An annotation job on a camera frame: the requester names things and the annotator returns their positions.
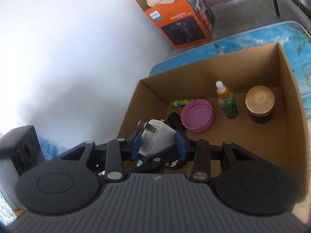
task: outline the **cardboard box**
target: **cardboard box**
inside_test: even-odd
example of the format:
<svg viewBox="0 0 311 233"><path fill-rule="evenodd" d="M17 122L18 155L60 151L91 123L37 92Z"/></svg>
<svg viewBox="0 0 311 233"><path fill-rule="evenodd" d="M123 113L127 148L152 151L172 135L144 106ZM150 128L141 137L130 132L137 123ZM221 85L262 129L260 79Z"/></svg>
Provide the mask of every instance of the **cardboard box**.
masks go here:
<svg viewBox="0 0 311 233"><path fill-rule="evenodd" d="M205 0L175 0L152 8L146 0L136 2L174 48L211 40L215 17Z"/></svg>
<svg viewBox="0 0 311 233"><path fill-rule="evenodd" d="M217 80L236 95L240 114L233 120L225 118L218 105ZM274 117L265 124L252 122L245 106L246 92L256 85L270 87L276 96ZM213 145L232 141L244 147L291 172L300 184L300 202L305 199L310 183L307 120L293 71L281 45L272 43L218 55L141 80L118 137L129 137L137 129L139 120L166 119L172 112L180 114L183 107L170 107L169 103L186 98L206 99L216 113L207 131L198 134L186 131L189 138L202 138ZM167 172L189 174L191 164L188 162L179 170L167 169ZM135 163L125 164L125 167L135 166ZM211 173L212 176L220 173L218 162L212 162ZM306 215L308 206L303 210Z"/></svg>

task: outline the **gray floor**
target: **gray floor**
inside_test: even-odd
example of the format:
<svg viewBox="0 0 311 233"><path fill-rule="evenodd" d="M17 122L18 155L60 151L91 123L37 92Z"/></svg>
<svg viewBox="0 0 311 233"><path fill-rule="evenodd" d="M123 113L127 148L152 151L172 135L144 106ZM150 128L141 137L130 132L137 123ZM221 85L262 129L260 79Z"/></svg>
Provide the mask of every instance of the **gray floor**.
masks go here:
<svg viewBox="0 0 311 233"><path fill-rule="evenodd" d="M300 20L292 9L284 2L277 0L280 17L277 17L272 0L233 0L219 3L211 7L216 21L213 31L213 41L258 27L293 20ZM170 57L190 50L200 45L175 49Z"/></svg>

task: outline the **white power adapter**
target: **white power adapter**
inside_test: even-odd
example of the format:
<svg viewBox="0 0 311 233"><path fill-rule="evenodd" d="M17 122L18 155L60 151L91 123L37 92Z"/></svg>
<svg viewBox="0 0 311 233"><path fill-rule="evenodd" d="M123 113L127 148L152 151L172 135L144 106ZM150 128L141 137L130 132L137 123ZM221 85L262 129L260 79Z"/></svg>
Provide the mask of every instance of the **white power adapter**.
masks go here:
<svg viewBox="0 0 311 233"><path fill-rule="evenodd" d="M145 129L139 149L141 155L149 157L175 144L175 130L162 121L151 119L148 123L140 121L138 125Z"/></svg>

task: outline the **purple plastic lid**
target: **purple plastic lid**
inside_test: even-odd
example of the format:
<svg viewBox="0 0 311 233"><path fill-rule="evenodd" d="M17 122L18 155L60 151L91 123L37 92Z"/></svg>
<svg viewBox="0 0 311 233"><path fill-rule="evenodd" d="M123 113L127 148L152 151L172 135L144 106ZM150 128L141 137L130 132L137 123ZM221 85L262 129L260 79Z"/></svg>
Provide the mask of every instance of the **purple plastic lid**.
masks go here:
<svg viewBox="0 0 311 233"><path fill-rule="evenodd" d="M185 106L181 113L181 122L191 132L207 130L213 123L215 113L208 101L197 99Z"/></svg>

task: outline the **black speaker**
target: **black speaker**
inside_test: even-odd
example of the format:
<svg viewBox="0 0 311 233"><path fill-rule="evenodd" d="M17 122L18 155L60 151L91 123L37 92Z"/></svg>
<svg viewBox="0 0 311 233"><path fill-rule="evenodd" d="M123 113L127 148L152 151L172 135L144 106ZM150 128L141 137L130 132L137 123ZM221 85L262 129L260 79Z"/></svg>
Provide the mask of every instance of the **black speaker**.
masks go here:
<svg viewBox="0 0 311 233"><path fill-rule="evenodd" d="M13 210L21 209L14 191L19 176L43 162L33 125L12 129L0 138L0 192Z"/></svg>

